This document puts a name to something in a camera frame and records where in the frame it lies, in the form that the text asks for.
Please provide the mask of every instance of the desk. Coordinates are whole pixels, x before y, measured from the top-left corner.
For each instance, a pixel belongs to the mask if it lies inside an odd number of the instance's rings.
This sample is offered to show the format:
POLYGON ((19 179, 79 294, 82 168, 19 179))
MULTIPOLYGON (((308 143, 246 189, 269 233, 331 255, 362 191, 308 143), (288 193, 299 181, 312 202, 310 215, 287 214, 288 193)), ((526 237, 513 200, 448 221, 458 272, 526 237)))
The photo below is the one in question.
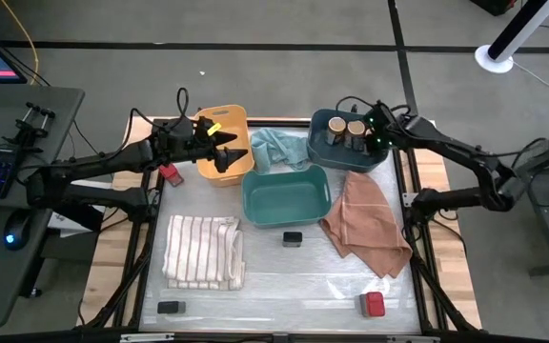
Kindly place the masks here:
MULTIPOLYGON (((280 118, 278 120, 281 119, 300 122, 306 120, 287 118, 280 118)), ((268 121, 270 125, 275 123, 277 119, 267 118, 265 120, 268 121)), ((151 127, 149 124, 145 123, 140 118, 135 118, 132 124, 130 141, 133 142, 142 139, 147 136, 150 131, 151 127)), ((446 170, 440 156, 430 151, 417 151, 417 163, 423 187, 432 187, 442 191, 448 189, 449 185, 446 170)), ((155 178, 156 173, 152 175, 153 184, 155 178)), ((406 176, 405 179, 409 182, 410 177, 406 176)), ((128 187, 137 187, 140 182, 140 174, 121 172, 115 176, 113 186, 116 189, 123 190, 128 187)), ((123 216, 124 214, 119 213, 119 217, 117 218, 119 219, 123 216)), ((456 222, 448 222, 448 224, 458 230, 458 224, 456 222)), ((89 280, 84 293, 84 300, 81 305, 82 314, 87 320, 92 319, 98 313, 119 284, 120 278, 122 277, 127 248, 129 246, 130 228, 130 223, 123 223, 107 230, 99 237, 92 261, 89 280)), ((439 228, 437 225, 432 225, 430 229, 442 288, 449 294, 468 321, 475 326, 480 326, 478 309, 462 244, 454 235, 443 228, 439 228)), ((142 242, 145 238, 145 230, 146 228, 144 226, 139 235, 139 244, 137 244, 139 249, 142 247, 142 242)), ((126 324, 131 318, 135 293, 135 286, 133 286, 129 292, 129 298, 127 299, 123 324, 126 324)), ((428 299, 428 308, 431 309, 429 311, 430 320, 432 323, 435 323, 435 315, 432 309, 433 301, 431 301, 432 296, 428 290, 426 291, 426 298, 428 299)))
MULTIPOLYGON (((32 103, 52 109, 56 118, 46 129, 49 136, 38 139, 35 146, 44 152, 40 158, 28 156, 24 165, 50 163, 60 152, 71 123, 77 114, 84 92, 74 89, 54 87, 32 87, 27 85, 0 85, 0 144, 1 136, 14 137, 18 132, 15 119, 22 119, 27 108, 25 103, 32 103)), ((41 115, 34 116, 33 125, 41 125, 41 115)), ((21 171, 21 178, 32 171, 21 171)), ((10 214, 17 208, 26 208, 25 188, 19 184, 11 185, 8 196, 0 199, 0 326, 8 320, 11 309, 19 293, 30 293, 33 283, 39 274, 41 262, 39 251, 42 247, 51 211, 34 211, 30 224, 30 240, 27 245, 16 252, 7 250, 3 243, 3 230, 10 214)))

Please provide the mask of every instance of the light blue cloth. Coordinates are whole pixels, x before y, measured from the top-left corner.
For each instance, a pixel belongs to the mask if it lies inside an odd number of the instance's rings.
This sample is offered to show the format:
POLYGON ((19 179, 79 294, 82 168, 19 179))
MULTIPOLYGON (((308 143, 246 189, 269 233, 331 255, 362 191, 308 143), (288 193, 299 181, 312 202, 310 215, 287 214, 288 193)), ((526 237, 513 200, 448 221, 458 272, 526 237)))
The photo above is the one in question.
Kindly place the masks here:
POLYGON ((273 129, 260 129, 252 135, 252 153, 257 172, 268 172, 272 164, 279 162, 301 171, 309 159, 306 137, 273 129))

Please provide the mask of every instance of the dark teal basket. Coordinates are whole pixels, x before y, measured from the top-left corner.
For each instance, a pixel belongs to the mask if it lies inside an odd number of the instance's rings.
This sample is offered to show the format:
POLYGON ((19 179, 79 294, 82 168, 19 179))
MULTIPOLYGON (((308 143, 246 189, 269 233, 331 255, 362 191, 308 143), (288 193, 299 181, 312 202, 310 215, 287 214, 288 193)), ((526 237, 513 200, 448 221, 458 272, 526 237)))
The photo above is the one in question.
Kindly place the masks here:
POLYGON ((339 116, 347 123, 362 120, 363 115, 335 110, 319 110, 313 114, 309 128, 308 152, 313 163, 319 166, 353 172, 371 172, 380 162, 387 159, 389 150, 382 150, 372 155, 365 155, 344 147, 344 144, 330 146, 325 143, 328 122, 339 116))
POLYGON ((312 224, 332 207, 325 171, 312 165, 306 171, 258 174, 243 178, 243 210, 258 228, 312 224))

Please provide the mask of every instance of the brown cloth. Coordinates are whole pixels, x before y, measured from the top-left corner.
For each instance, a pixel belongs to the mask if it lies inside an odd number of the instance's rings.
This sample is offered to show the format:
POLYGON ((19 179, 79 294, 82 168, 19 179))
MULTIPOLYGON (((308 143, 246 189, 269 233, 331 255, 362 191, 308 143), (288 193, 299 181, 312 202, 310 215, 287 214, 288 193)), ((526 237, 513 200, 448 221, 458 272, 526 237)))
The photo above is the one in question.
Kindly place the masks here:
POLYGON ((340 256, 354 253, 378 277, 397 277, 412 256, 387 199, 369 175, 349 171, 342 195, 320 224, 340 256))

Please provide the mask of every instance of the white towel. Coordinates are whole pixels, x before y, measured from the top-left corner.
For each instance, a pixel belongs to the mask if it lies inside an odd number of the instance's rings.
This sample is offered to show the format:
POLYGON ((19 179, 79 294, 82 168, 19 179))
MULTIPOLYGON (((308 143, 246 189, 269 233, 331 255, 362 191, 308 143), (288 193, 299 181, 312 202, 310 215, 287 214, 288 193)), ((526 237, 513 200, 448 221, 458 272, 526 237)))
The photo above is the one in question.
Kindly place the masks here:
POLYGON ((171 217, 162 272, 169 288, 240 290, 243 232, 234 217, 171 217))

